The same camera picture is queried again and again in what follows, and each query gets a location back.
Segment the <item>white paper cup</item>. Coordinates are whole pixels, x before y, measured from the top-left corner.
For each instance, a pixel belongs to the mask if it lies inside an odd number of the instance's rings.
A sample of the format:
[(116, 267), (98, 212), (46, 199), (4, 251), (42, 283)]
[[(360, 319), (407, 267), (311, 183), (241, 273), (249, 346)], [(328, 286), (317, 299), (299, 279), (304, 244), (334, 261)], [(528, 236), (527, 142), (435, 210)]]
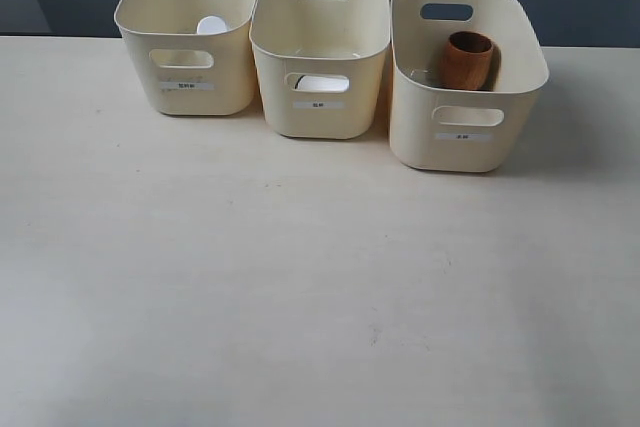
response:
[(349, 89), (349, 79), (345, 76), (301, 75), (294, 89), (307, 93), (344, 93)]

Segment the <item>clear plastic bottle white cap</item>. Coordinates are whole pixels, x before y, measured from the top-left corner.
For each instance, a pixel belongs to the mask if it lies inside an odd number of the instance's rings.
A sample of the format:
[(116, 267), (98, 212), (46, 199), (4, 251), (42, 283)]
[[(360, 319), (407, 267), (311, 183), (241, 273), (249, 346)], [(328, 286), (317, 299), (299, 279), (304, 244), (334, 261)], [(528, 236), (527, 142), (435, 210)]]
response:
[(227, 22), (219, 16), (209, 15), (199, 20), (196, 26), (197, 35), (218, 35), (229, 31)]

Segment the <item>middle cream plastic bin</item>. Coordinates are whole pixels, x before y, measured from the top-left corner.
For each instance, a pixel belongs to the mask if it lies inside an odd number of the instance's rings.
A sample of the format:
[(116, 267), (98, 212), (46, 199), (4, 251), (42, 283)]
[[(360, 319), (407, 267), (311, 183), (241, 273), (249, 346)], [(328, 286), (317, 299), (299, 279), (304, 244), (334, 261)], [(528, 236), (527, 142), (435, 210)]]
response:
[[(267, 124), (287, 137), (351, 139), (371, 126), (390, 45), (389, 0), (256, 0), (249, 38)], [(345, 76), (344, 93), (294, 89)]]

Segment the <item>left cream plastic bin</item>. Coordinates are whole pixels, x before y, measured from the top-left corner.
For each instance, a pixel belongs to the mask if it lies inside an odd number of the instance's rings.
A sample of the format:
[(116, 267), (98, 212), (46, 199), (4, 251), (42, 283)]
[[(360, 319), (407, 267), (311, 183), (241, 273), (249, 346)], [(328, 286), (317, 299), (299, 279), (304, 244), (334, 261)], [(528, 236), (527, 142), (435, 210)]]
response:
[[(253, 100), (249, 28), (256, 0), (120, 0), (114, 22), (150, 105), (172, 116), (225, 116)], [(197, 35), (205, 16), (229, 31)]]

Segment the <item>brown wooden cup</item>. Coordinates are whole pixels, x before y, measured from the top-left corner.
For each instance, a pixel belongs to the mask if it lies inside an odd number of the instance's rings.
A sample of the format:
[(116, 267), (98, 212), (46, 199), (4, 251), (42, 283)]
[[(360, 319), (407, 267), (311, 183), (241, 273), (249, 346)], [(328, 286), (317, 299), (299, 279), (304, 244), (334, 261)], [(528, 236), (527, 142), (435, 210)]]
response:
[(441, 86), (454, 90), (480, 90), (488, 79), (494, 51), (494, 42), (483, 34), (454, 32), (448, 37), (439, 61)]

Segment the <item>right cream plastic bin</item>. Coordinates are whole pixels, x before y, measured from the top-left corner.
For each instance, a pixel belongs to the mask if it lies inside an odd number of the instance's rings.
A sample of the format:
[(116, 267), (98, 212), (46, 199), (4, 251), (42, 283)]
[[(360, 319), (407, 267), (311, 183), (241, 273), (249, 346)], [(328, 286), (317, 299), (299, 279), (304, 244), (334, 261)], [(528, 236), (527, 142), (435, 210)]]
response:
[[(391, 0), (389, 141), (423, 170), (488, 172), (509, 155), (549, 69), (518, 0)], [(477, 32), (495, 45), (477, 91), (447, 89), (438, 72), (449, 37)]]

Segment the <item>cream plastic bin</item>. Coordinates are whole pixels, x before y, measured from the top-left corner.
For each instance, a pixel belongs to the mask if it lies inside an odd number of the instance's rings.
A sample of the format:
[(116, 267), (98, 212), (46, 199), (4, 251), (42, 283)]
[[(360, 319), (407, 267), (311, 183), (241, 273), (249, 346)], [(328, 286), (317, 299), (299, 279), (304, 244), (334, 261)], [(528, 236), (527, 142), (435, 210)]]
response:
[[(389, 141), (423, 170), (488, 172), (509, 155), (549, 69), (518, 0), (391, 0)], [(447, 89), (438, 72), (449, 37), (477, 32), (495, 45), (477, 91)]]
[[(249, 38), (267, 124), (287, 137), (351, 139), (371, 126), (390, 45), (389, 0), (256, 0)], [(345, 76), (344, 93), (294, 89)]]
[[(256, 0), (120, 0), (114, 22), (150, 105), (172, 116), (225, 116), (253, 100), (249, 28)], [(229, 31), (197, 35), (205, 16)]]

